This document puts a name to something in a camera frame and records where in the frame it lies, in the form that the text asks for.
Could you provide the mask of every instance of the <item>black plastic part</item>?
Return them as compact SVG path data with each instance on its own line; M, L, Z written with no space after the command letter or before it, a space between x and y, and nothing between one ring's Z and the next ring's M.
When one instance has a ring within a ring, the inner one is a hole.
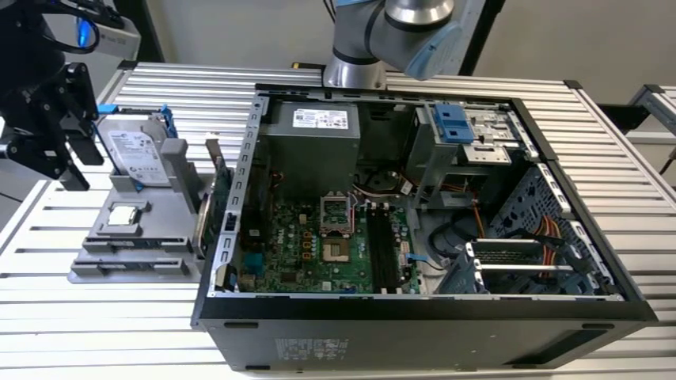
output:
M579 81L572 79L564 79L563 84L568 86L569 89L583 89Z
M133 70L139 66L139 61L128 61L127 59L117 65L117 70Z
M225 322L223 327L227 329L257 329L257 322Z
M488 35L496 23L497 14L503 10L505 0L485 0L484 9L476 22L475 34L467 47L465 58L460 65L459 75L473 75L481 52L484 51Z
M597 106L624 134L639 128L651 114L641 105L599 104Z
M336 48L333 48L333 55L336 55L337 59L347 63L352 63L353 65L361 66L361 65L373 65L375 63L380 62L380 59L376 57L372 58L355 58L349 55L343 54Z
M317 65L316 63L295 62L292 64L292 69L317 69L317 70L324 70L325 68L327 68L327 65Z
M664 89L659 85L643 85L647 91L651 93L664 93Z
M265 365L265 366L245 366L244 370L245 371L269 371L271 366L268 366L268 365Z
M524 128L527 129L528 135L533 140L533 144L540 151L540 159L543 161L556 161L559 156L553 151L552 145L547 141L544 134L541 133L540 127L537 127L536 121L528 112L527 105L521 99L511 99L511 105L516 111L516 117L519 117Z
M581 328L585 330L612 330L615 325L612 323L585 323Z
M645 301L560 302L513 299L509 307L493 300L451 298L207 298L209 276L203 276L204 294L199 294L193 313L197 319L231 320L335 320L335 321L495 321L532 319L560 321L656 321Z
M404 32L412 32L412 33L423 33L423 32L432 32L433 30L441 28L445 24L448 24L448 21L451 20L451 15L444 17L441 20L433 22L432 24L425 25L412 25L405 24L404 22L395 20L388 13L384 13L384 20L388 22L389 26L393 28L403 30Z
M607 330L577 330L571 331L557 342L537 350L532 354L511 361L512 366L541 365L549 363L555 358L577 348L583 344L599 338Z
M384 2L380 2L375 8L373 12L371 13L371 17L368 18L367 22L367 29L364 31L364 47L367 49L367 52L373 55L373 52L371 51L371 33L373 32L373 24L376 23L376 20L379 19L380 12L383 12L384 9Z

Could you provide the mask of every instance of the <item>wire bundle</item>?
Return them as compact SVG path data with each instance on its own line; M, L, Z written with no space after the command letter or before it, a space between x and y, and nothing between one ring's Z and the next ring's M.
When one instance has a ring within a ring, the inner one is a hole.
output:
M336 6L333 5L333 0L323 0L324 2L324 8L327 8L328 16L331 17L331 20L336 22Z
M552 217L547 215L541 217L540 226L537 227L535 235L544 235L551 238L561 238L561 230L559 229L559 224L553 221ZM556 252L552 249L547 248L545 245L541 246L541 251L543 251L541 264L553 265L556 259ZM541 278L547 278L548 276L549 276L548 272L540 273Z

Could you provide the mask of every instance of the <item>white wall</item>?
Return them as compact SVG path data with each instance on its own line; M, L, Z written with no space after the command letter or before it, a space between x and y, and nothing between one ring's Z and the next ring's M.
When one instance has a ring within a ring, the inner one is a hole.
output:
M149 9L169 61L288 68L331 58L321 0L149 0Z
M475 75L576 79L596 102L676 84L675 0L507 0Z

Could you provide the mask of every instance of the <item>label sticker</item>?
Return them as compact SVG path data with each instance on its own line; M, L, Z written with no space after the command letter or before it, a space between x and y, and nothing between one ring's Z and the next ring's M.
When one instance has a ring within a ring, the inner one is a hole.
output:
M348 353L348 339L276 338L280 360L343 360Z
M293 111L293 127L348 129L348 111L300 108Z
M413 184L404 180L404 186L401 186L401 194L405 196L411 194L411 190L413 189Z
M152 138L135 131L111 131L108 136L113 142L111 153L120 157L129 177L145 185L168 184L169 178Z

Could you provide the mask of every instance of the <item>slotted metal surface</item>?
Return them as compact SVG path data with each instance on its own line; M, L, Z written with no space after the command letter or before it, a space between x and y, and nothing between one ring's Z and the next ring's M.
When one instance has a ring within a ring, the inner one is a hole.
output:
M100 98L175 110L189 158L212 171L205 149L217 133L231 165L257 82L317 86L316 70L140 64L119 72ZM583 91L561 82L389 74L389 88L520 97L561 157L567 174L660 318L557 370L455 373L311 373L275 378L635 379L676 375L676 237L673 193L615 133ZM72 285L65 279L111 184L109 164L80 166L92 190L41 182L0 234L0 378L228 378L208 335L191 331L196 284ZM247 374L243 377L263 375Z

